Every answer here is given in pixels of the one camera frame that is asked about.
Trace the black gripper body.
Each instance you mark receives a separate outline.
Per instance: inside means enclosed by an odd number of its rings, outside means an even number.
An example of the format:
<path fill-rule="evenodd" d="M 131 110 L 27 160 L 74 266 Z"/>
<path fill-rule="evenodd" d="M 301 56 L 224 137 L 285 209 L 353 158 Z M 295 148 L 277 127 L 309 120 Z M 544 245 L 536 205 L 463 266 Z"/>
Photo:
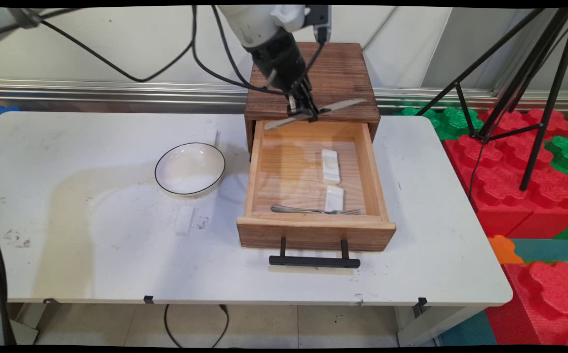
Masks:
<path fill-rule="evenodd" d="M 270 87 L 289 93 L 302 102 L 311 100 L 308 64 L 292 33 L 278 30 L 265 43 L 250 48 L 250 54 L 265 78 L 270 78 L 275 70 Z"/>

